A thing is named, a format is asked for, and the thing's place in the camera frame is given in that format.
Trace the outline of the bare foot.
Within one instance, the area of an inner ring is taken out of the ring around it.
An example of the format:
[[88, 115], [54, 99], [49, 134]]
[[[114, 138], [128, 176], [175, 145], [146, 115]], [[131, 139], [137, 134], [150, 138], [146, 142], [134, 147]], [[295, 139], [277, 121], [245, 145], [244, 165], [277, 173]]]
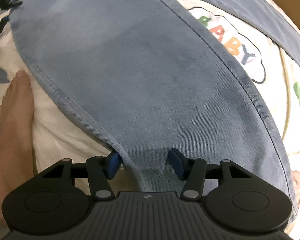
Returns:
[[1, 211], [4, 198], [34, 177], [33, 115], [31, 79], [20, 70], [0, 105], [0, 225], [5, 224]]

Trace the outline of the white cartoon print bedsheet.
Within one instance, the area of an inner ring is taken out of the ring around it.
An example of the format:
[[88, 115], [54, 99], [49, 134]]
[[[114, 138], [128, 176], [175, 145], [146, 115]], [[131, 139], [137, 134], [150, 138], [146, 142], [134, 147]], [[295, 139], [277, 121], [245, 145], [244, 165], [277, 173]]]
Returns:
[[[176, 1], [243, 67], [271, 113], [286, 154], [300, 148], [300, 64], [241, 18], [206, 1]], [[7, 225], [0, 238], [300, 239], [295, 189], [300, 174], [288, 154], [294, 199], [230, 159], [216, 164], [204, 159], [200, 200], [181, 199], [183, 188], [142, 191], [123, 159], [108, 181], [115, 198], [92, 197], [86, 160], [117, 150], [73, 123], [29, 70], [9, 20], [16, 7], [12, 0], [0, 0], [0, 104], [14, 74], [26, 71], [34, 99], [32, 142], [38, 174], [3, 202]], [[167, 158], [166, 164], [172, 168]]]

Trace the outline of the blue denim jeans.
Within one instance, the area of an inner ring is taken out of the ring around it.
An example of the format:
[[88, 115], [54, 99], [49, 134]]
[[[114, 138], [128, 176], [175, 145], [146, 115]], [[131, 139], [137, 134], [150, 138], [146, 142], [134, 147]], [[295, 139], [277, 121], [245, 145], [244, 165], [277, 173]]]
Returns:
[[[265, 0], [202, 0], [252, 24], [300, 64], [300, 35]], [[142, 191], [180, 192], [177, 148], [230, 159], [294, 199], [288, 156], [238, 61], [176, 0], [12, 0], [16, 48], [77, 126], [121, 155]]]

